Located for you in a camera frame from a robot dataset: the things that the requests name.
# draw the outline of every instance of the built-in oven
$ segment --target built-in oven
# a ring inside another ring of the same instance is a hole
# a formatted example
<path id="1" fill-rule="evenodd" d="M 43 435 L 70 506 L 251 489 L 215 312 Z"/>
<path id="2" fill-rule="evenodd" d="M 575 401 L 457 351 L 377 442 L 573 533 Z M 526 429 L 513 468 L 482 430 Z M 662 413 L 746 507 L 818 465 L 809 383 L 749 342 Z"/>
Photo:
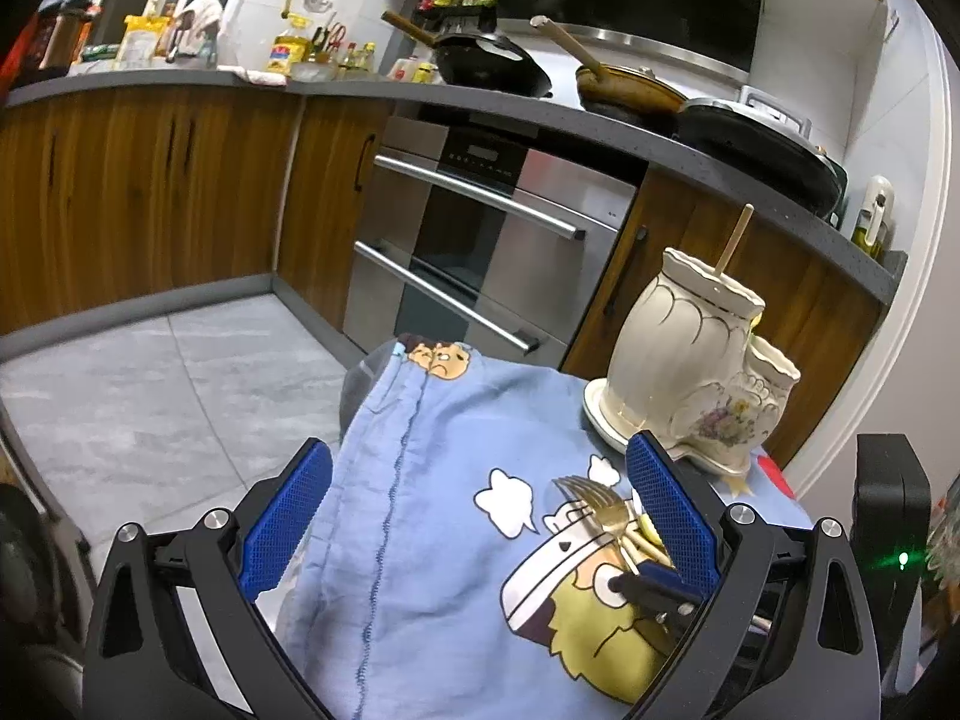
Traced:
<path id="1" fill-rule="evenodd" d="M 344 333 L 558 367 L 635 187 L 482 127 L 392 117 L 374 158 Z"/>

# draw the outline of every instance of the gray countertop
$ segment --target gray countertop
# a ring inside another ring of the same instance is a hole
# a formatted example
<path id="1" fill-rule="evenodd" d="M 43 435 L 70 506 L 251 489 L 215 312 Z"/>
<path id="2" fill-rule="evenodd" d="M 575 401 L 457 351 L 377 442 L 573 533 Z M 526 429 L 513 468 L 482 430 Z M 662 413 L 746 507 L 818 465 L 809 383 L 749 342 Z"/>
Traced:
<path id="1" fill-rule="evenodd" d="M 42 81 L 10 93 L 7 106 L 92 89 L 145 85 L 200 85 L 236 88 L 262 88 L 277 93 L 277 87 L 251 87 L 225 71 L 141 70 L 97 73 Z M 519 119 L 575 135 L 592 143 L 615 148 L 674 172 L 683 179 L 725 196 L 737 206 L 752 203 L 755 213 L 801 244 L 832 263 L 867 293 L 890 305 L 896 293 L 891 272 L 868 257 L 859 248 L 792 200 L 766 184 L 746 175 L 695 148 L 664 138 L 649 130 L 632 127 L 586 111 L 532 100 L 502 92 L 470 89 L 463 86 L 395 83 L 392 81 L 291 82 L 282 94 L 323 95 L 324 97 L 403 100 L 411 103 L 448 105 L 469 111 Z"/>

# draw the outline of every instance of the fork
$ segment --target fork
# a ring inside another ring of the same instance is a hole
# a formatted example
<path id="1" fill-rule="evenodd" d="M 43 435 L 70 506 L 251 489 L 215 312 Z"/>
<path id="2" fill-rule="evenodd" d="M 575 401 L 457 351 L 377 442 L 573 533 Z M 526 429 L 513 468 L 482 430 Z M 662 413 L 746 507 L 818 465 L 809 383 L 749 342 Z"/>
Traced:
<path id="1" fill-rule="evenodd" d="M 567 497 L 582 500 L 593 509 L 593 517 L 597 524 L 605 533 L 613 536 L 632 573 L 640 573 L 637 570 L 637 562 L 643 560 L 637 548 L 662 565 L 673 565 L 669 557 L 656 549 L 646 538 L 640 536 L 640 533 L 628 530 L 634 516 L 627 507 L 627 502 L 615 491 L 583 476 L 562 476 L 555 479 L 554 484 Z"/>

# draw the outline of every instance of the oven handle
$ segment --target oven handle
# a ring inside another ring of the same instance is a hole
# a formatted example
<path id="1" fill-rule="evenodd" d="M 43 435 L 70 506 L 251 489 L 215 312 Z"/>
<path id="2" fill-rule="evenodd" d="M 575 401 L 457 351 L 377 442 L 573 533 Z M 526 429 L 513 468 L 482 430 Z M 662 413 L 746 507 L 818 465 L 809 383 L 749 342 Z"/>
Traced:
<path id="1" fill-rule="evenodd" d="M 398 265 L 392 261 L 389 257 L 382 255 L 375 248 L 370 247 L 362 241 L 356 241 L 353 244 L 353 250 L 372 263 L 380 266 L 384 271 L 389 271 L 394 276 L 397 276 L 400 281 L 409 284 L 415 290 L 419 290 L 424 295 L 427 295 L 429 298 L 433 298 L 443 307 L 450 309 L 454 314 L 457 314 L 458 317 L 462 319 L 467 319 L 468 322 L 476 322 L 477 324 L 483 325 L 491 333 L 495 333 L 497 336 L 503 338 L 504 341 L 510 343 L 511 346 L 520 350 L 520 353 L 526 357 L 533 351 L 536 351 L 536 348 L 539 347 L 539 341 L 536 338 L 520 338 L 520 336 L 511 333 L 509 330 L 504 330 L 498 324 L 494 324 L 486 317 L 482 317 L 481 314 L 477 314 L 474 309 L 469 306 L 464 306 L 463 303 L 460 303 L 459 300 L 454 300 L 450 298 L 450 295 L 445 293 L 443 290 L 434 287 L 430 282 L 425 281 L 416 274 L 412 274 L 408 269 L 403 266 Z"/>
<path id="2" fill-rule="evenodd" d="M 551 217 L 551 215 L 542 213 L 535 208 L 530 208 L 523 203 L 518 203 L 510 199 L 510 197 L 502 196 L 502 194 L 498 194 L 495 191 L 490 191 L 482 186 L 472 184 L 469 181 L 455 178 L 452 175 L 430 170 L 428 167 L 413 165 L 405 160 L 388 157 L 385 154 L 378 154 L 376 157 L 373 157 L 373 164 L 385 167 L 387 170 L 409 175 L 411 178 L 419 178 L 427 183 L 433 184 L 435 187 L 456 191 L 457 194 L 470 197 L 485 205 L 499 209 L 504 213 L 525 218 L 525 220 L 539 224 L 541 227 L 545 227 L 550 230 L 550 232 L 559 235 L 565 240 L 582 241 L 584 237 L 586 237 L 586 230 L 575 227 L 573 224 L 568 224 L 561 218 Z"/>

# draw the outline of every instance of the oven door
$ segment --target oven door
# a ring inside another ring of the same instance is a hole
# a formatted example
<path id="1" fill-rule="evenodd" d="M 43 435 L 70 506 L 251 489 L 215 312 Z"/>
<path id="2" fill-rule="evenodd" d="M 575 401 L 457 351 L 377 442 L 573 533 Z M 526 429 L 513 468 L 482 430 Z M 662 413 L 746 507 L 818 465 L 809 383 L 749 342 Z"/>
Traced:
<path id="1" fill-rule="evenodd" d="M 374 161 L 344 333 L 369 351 L 400 333 L 560 365 L 616 229 L 521 189 L 493 191 L 436 160 Z M 632 188 L 624 191 L 629 205 Z"/>

